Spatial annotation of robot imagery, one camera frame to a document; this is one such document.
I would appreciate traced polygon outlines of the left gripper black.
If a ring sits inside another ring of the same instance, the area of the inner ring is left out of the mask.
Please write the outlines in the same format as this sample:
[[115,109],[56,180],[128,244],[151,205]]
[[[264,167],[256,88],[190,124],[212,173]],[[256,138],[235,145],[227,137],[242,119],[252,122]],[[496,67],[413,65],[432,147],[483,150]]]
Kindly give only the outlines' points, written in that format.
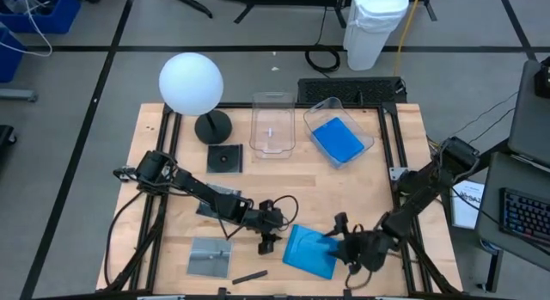
[[274,250],[274,243],[281,240],[276,234],[270,234],[274,229],[284,227],[284,216],[281,210],[274,206],[274,201],[267,199],[259,203],[258,209],[250,209],[244,215],[244,228],[261,234],[258,254],[269,254]]

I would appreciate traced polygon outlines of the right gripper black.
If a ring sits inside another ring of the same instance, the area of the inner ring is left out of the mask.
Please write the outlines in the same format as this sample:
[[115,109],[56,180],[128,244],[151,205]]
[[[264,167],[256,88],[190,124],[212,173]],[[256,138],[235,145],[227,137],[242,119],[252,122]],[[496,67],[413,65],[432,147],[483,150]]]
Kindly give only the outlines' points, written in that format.
[[359,272],[364,267],[371,272],[382,268],[389,250],[396,251],[397,242],[382,230],[361,231],[349,234],[348,217],[340,212],[334,217],[333,234],[343,235],[328,252],[332,257],[342,260],[350,272]]

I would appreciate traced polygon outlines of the blue plastic disc case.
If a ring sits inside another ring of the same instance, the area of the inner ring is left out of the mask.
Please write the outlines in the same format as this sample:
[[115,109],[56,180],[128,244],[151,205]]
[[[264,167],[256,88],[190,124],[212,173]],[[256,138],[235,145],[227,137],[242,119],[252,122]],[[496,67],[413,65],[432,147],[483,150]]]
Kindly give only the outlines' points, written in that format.
[[292,227],[283,263],[323,279],[332,279],[337,259],[329,253],[337,249],[338,241],[302,225]]
[[312,135],[336,166],[348,163],[365,150],[364,144],[338,117],[313,130]]

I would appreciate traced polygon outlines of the clear jewel case black tray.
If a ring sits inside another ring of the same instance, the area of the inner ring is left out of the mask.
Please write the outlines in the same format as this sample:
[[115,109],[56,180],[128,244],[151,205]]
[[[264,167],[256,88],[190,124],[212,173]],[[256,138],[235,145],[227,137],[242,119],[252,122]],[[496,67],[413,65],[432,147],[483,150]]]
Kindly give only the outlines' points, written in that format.
[[[207,183],[207,186],[221,194],[234,194],[237,197],[241,197],[242,194],[242,190],[237,190],[229,187],[222,187],[211,183]],[[217,213],[204,202],[199,203],[199,207],[196,210],[196,213],[206,217],[217,218]]]
[[213,144],[208,146],[206,172],[208,174],[239,174],[243,170],[241,144]]

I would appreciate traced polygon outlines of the clear reflective jewel case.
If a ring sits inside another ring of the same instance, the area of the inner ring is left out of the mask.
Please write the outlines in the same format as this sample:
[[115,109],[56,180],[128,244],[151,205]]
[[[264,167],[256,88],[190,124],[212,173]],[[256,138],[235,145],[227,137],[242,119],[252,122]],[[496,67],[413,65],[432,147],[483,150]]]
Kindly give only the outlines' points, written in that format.
[[226,279],[233,242],[223,238],[195,237],[189,254],[186,273],[193,276]]

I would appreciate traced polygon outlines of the clear plastic storage bin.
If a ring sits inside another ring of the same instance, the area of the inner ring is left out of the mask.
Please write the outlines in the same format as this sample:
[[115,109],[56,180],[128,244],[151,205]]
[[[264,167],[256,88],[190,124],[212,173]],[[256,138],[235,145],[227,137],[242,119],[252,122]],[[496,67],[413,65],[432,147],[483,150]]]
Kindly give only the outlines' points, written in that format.
[[[321,147],[314,141],[312,135],[313,130],[335,117],[340,118],[365,146],[365,150],[362,153],[355,156],[348,163],[344,163],[339,166],[336,166],[333,159],[325,154],[324,150],[322,150]],[[346,112],[346,110],[343,108],[342,102],[336,97],[327,98],[326,100],[314,105],[312,108],[305,112],[305,114],[303,115],[303,120],[307,127],[307,133],[309,135],[310,141],[330,162],[332,167],[336,169],[346,167],[348,164],[359,158],[365,151],[369,150],[375,142],[374,138],[371,137],[371,135],[367,134],[364,129],[361,128],[359,124],[352,118],[352,116],[348,112]]]
[[285,92],[253,94],[249,146],[261,159],[291,157],[296,146],[294,94]]

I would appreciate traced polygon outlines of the black plastic strip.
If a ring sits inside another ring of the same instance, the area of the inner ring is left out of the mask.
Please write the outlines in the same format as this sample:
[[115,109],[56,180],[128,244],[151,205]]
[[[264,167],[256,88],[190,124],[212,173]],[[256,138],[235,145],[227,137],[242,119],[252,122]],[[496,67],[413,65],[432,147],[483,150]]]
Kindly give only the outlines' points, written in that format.
[[254,272],[254,273],[248,274],[246,276],[242,276],[242,277],[239,277],[237,279],[233,279],[232,280],[232,285],[238,285],[238,284],[250,281],[250,280],[259,279],[259,278],[265,277],[267,274],[268,274],[267,270]]

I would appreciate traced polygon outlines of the white paper booklet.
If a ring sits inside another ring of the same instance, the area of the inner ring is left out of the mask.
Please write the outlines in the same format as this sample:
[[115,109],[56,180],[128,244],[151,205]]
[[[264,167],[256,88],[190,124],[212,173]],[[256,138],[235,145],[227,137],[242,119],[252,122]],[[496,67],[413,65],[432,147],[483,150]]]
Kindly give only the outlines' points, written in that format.
[[451,193],[451,223],[454,227],[473,230],[477,223],[484,184],[462,181],[453,186]]

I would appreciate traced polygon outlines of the black keyboard at top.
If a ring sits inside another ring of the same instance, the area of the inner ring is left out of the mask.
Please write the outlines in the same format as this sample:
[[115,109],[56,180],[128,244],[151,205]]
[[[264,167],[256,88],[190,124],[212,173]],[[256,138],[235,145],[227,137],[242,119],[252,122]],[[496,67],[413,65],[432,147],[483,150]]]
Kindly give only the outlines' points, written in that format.
[[303,78],[298,81],[297,101],[316,103],[330,97],[345,105],[406,103],[406,85],[400,77]]

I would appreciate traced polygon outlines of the white globe lamp black base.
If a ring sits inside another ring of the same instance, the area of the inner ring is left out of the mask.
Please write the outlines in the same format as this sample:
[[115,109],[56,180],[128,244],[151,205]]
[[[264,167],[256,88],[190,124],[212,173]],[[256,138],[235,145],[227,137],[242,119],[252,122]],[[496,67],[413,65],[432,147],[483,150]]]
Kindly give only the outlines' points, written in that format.
[[217,109],[224,80],[217,65],[196,52],[170,58],[161,68],[158,88],[165,104],[174,112],[194,117],[194,131],[204,144],[221,144],[232,132],[229,116]]

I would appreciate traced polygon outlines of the grey desk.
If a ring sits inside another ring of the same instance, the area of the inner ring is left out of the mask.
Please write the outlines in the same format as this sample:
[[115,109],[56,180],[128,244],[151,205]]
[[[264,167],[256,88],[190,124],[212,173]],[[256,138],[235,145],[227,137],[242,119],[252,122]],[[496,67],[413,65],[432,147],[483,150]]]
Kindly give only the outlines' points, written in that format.
[[550,217],[542,220],[541,232],[533,236],[506,231],[500,218],[504,215],[504,199],[510,196],[543,203],[541,211],[550,214],[550,173],[504,154],[493,155],[475,226],[480,239],[497,248],[487,281],[478,285],[484,291],[497,289],[505,251],[550,271]]

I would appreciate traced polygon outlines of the black backlit keyboard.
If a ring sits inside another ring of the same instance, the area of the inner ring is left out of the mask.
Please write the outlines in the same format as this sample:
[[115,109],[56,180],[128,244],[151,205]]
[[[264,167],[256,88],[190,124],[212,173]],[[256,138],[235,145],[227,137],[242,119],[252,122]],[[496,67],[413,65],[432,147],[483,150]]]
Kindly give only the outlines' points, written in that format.
[[511,188],[499,189],[499,229],[550,248],[550,199]]

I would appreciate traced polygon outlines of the white trash bin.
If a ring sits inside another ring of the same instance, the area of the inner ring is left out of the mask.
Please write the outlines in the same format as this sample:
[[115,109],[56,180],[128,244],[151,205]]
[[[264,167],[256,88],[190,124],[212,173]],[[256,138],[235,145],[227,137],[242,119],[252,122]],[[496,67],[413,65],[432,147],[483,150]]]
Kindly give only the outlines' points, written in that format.
[[343,41],[351,70],[369,70],[375,65],[408,6],[409,0],[351,0]]

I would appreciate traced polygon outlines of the black desk device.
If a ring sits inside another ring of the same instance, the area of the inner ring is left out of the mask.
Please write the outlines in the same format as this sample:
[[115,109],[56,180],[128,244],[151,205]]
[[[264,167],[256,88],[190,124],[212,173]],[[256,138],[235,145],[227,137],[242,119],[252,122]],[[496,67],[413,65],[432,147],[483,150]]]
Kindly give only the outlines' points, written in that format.
[[550,56],[542,60],[540,65],[535,74],[535,94],[550,99]]

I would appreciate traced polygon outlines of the black floor object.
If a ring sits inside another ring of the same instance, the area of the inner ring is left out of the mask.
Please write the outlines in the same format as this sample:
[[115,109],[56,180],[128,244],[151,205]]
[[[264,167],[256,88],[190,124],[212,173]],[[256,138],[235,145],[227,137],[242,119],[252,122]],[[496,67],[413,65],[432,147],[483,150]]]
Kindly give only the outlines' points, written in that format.
[[16,142],[15,128],[9,125],[0,125],[0,149],[4,149]]

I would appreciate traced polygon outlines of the grey floor bar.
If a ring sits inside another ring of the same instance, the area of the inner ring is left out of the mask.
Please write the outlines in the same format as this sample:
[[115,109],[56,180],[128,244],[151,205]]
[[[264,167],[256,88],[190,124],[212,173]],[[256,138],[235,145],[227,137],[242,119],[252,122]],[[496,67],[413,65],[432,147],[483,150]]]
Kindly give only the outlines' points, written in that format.
[[28,89],[0,89],[0,100],[36,102],[38,95]]

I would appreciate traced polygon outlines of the large blue storage crate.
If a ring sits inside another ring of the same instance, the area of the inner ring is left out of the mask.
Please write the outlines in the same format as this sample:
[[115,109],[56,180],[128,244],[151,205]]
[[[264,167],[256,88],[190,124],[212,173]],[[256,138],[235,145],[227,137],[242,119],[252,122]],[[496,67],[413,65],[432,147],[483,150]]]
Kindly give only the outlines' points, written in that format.
[[[46,12],[40,8],[31,12],[38,29],[43,34],[66,34],[81,7],[80,0],[37,0],[45,5]],[[0,22],[14,33],[35,34],[35,28],[29,19],[27,6],[22,1],[22,12],[0,12]]]

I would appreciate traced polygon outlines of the black aluminium table frame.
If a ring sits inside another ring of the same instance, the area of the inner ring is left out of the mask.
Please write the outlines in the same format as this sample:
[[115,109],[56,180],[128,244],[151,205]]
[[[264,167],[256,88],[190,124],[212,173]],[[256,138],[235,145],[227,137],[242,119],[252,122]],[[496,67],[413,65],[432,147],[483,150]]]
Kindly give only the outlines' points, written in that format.
[[[352,118],[371,135],[374,145],[350,165],[336,169],[309,140],[302,109],[296,110],[296,146],[290,158],[261,159],[253,150],[243,150],[239,174],[208,174],[207,148],[196,137],[195,120],[167,123],[168,142],[176,142],[178,163],[202,181],[242,190],[261,202],[273,199],[284,214],[312,230],[329,231],[334,217],[345,212],[350,224],[372,227],[392,208],[388,169],[390,166],[422,168],[430,160],[425,128],[419,107],[400,104],[394,113],[354,109]],[[196,213],[198,201],[170,196],[158,253],[148,251],[131,280],[131,287],[150,288],[156,294],[214,295],[220,288],[234,295],[288,295],[341,297],[347,285],[357,296],[403,296],[407,292],[401,259],[391,256],[376,273],[350,276],[338,264],[332,279],[323,279],[283,263],[285,241],[272,253],[259,255],[260,236],[234,225]],[[186,273],[195,237],[222,237],[233,242],[229,276],[215,279]],[[232,285],[232,280],[267,270],[265,277]]]

